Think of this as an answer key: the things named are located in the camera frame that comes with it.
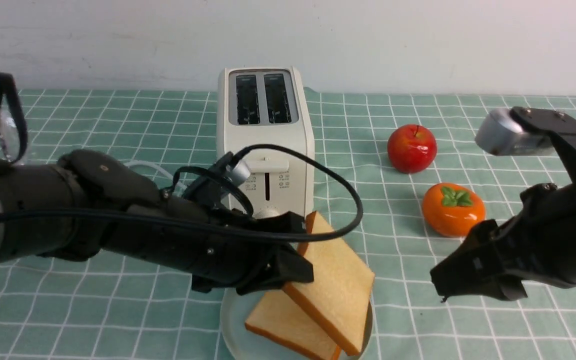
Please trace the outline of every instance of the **fake fruit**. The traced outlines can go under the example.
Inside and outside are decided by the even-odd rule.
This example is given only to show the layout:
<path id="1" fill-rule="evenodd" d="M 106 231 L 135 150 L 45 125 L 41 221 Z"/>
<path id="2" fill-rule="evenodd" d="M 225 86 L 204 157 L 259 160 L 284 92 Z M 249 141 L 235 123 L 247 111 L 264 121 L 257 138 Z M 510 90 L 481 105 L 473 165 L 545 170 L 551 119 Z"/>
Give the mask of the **fake fruit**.
<path id="1" fill-rule="evenodd" d="M 425 170 L 436 155 L 435 135 L 422 125 L 403 125 L 388 139 L 388 159 L 402 173 L 414 174 Z"/>
<path id="2" fill-rule="evenodd" d="M 459 238 L 486 217 L 482 199 L 466 187 L 441 182 L 425 192 L 421 204 L 423 218 L 439 234 Z"/>

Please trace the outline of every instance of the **plate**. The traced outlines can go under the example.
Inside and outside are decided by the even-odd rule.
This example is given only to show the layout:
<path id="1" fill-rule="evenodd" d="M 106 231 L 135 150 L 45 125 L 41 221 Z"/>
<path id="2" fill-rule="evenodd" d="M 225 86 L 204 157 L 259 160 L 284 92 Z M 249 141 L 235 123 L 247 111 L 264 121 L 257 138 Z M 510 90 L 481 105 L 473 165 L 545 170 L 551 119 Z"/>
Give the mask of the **plate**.
<path id="1" fill-rule="evenodd" d="M 240 296 L 235 289 L 226 289 L 221 304 L 221 335 L 236 360 L 307 360 L 303 355 L 283 347 L 263 336 L 246 330 L 244 322 L 265 292 Z M 339 360 L 361 360 L 373 333 L 373 305 L 368 307 L 361 354 L 348 356 L 341 351 Z"/>

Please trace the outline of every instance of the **red apple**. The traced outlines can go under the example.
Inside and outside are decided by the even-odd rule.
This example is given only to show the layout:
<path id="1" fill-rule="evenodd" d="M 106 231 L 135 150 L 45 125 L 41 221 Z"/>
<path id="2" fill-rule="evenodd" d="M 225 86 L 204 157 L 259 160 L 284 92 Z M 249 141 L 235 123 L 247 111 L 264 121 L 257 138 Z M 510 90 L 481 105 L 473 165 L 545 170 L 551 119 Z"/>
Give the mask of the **red apple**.
<path id="1" fill-rule="evenodd" d="M 402 173 L 414 174 L 425 170 L 436 155 L 435 135 L 422 125 L 403 125 L 394 130 L 388 139 L 390 163 Z"/>

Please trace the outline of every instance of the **table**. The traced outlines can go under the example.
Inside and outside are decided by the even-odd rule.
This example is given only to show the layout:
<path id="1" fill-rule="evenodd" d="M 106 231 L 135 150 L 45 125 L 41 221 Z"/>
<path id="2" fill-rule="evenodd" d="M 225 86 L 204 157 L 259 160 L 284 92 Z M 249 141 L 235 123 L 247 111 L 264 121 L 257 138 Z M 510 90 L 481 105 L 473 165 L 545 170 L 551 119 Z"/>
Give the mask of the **table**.
<path id="1" fill-rule="evenodd" d="M 217 94 L 23 89 L 31 162 L 85 146 L 174 171 L 216 159 Z M 556 156 L 493 157 L 473 138 L 495 107 L 530 105 L 576 117 L 576 96 L 387 95 L 306 89 L 318 161 L 350 180 L 365 217 L 345 240 L 376 274 L 376 326 L 366 359 L 576 358 L 576 289 L 527 283 L 528 298 L 440 303 L 429 271 L 457 248 L 426 226 L 419 199 L 438 182 L 469 187 L 489 217 L 521 210 L 529 185 L 570 182 Z M 432 130 L 438 155 L 414 175 L 389 166 L 386 143 L 408 123 Z M 137 168 L 160 186 L 154 170 Z M 338 228 L 354 216 L 341 186 L 315 176 L 315 208 Z M 190 291 L 190 276 L 102 251 L 89 262 L 26 257 L 0 264 L 0 360 L 226 360 L 223 291 Z"/>

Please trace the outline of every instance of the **toaster slot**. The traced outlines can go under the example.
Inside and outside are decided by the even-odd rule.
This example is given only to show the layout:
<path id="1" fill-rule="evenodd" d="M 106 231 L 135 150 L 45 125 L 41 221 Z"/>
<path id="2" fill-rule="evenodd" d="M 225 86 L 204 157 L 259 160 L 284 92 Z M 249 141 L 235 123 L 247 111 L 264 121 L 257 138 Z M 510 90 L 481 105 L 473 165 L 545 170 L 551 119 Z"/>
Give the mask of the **toaster slot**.
<path id="1" fill-rule="evenodd" d="M 270 173 L 266 172 L 264 175 L 265 182 L 265 200 L 270 201 Z"/>
<path id="2" fill-rule="evenodd" d="M 291 111 L 283 73 L 263 75 L 265 100 L 268 107 L 268 120 L 271 124 L 291 123 Z"/>
<path id="3" fill-rule="evenodd" d="M 254 74 L 237 75 L 237 123 L 239 125 L 259 124 L 259 101 L 257 77 Z"/>

